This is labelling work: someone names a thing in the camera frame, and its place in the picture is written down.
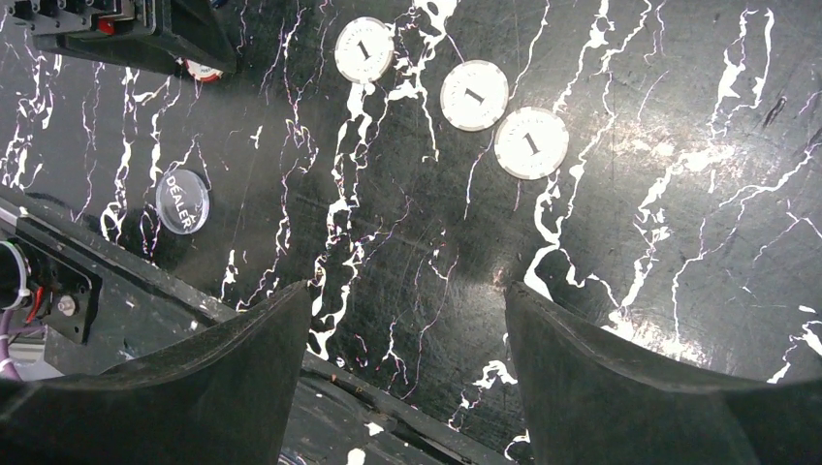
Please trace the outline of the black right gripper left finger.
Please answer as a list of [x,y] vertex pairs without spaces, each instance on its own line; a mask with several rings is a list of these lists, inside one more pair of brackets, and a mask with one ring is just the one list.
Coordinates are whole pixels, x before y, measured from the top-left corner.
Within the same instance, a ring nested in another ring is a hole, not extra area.
[[311,321],[297,282],[98,375],[1,384],[5,464],[274,464]]

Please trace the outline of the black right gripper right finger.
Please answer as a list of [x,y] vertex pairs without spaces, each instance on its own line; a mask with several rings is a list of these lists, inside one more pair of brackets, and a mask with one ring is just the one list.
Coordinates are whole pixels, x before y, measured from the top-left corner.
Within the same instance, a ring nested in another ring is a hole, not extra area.
[[817,464],[821,383],[774,385],[674,361],[521,282],[505,318],[537,464]]

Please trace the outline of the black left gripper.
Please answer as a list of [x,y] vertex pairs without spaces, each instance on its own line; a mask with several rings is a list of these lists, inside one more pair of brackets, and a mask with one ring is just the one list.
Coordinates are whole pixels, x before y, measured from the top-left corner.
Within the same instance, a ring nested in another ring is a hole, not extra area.
[[39,51],[172,75],[179,59],[224,73],[237,52],[209,1],[3,1]]

